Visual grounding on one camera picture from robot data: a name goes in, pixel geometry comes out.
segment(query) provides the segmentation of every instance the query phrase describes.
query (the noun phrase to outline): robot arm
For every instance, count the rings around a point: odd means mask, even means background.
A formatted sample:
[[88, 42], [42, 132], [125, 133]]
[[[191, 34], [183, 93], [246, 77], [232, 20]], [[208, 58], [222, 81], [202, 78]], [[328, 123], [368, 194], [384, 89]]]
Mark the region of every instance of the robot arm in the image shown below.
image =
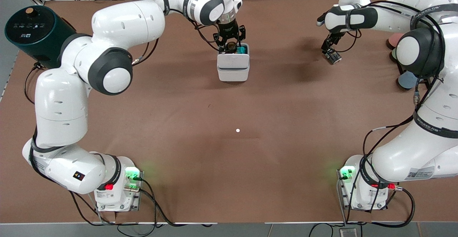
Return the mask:
[[[389, 1], [398, 4], [339, 0], [317, 20], [330, 32], [322, 51], [332, 63], [340, 58], [332, 45], [349, 30], [406, 33], [396, 47], [398, 62], [419, 78], [440, 79], [402, 133], [367, 160], [355, 155], [340, 169], [343, 199], [357, 210], [384, 209], [389, 183], [458, 175], [458, 57], [453, 51], [458, 44], [458, 0]], [[432, 21], [425, 14], [438, 26], [426, 28]]]
[[235, 15], [241, 0], [141, 0], [97, 11], [93, 35], [74, 34], [62, 45], [60, 67], [48, 69], [37, 80], [36, 132], [23, 148], [23, 157], [42, 176], [69, 191], [94, 191], [102, 211], [129, 211], [140, 172], [127, 157], [87, 152], [76, 142], [87, 132], [88, 95], [124, 92], [132, 81], [129, 48], [159, 38], [165, 16], [182, 13], [201, 25], [217, 23], [220, 51], [226, 41], [244, 39]]

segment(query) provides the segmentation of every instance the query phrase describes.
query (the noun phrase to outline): brown tabletop surface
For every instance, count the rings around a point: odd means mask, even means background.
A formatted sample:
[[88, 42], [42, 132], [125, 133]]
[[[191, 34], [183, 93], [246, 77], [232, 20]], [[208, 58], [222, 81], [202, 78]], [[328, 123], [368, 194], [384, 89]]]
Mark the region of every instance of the brown tabletop surface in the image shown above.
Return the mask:
[[[396, 85], [399, 72], [385, 45], [390, 33], [365, 30], [341, 62], [325, 60], [320, 47], [327, 30], [315, 21], [336, 3], [244, 0], [237, 20], [247, 28], [251, 68], [248, 80], [237, 84], [219, 81], [215, 51], [190, 22], [169, 15], [155, 53], [134, 68], [127, 91], [90, 93], [89, 131], [80, 146], [130, 157], [172, 221], [342, 221], [335, 170], [361, 154], [370, 129], [409, 117], [413, 93]], [[47, 2], [89, 34], [92, 14], [112, 4]], [[208, 38], [213, 32], [204, 30]], [[336, 49], [352, 41], [345, 36]], [[129, 51], [139, 57], [143, 50]], [[0, 102], [0, 222], [80, 222], [70, 194], [42, 179], [21, 155], [35, 126], [23, 94], [33, 62], [19, 53]], [[374, 133], [368, 145], [383, 133]], [[458, 178], [401, 186], [415, 198], [414, 221], [458, 221]], [[153, 221], [150, 201], [142, 199], [140, 208], [119, 213], [117, 221]], [[387, 211], [355, 212], [351, 219], [404, 221], [409, 211], [400, 193]]]

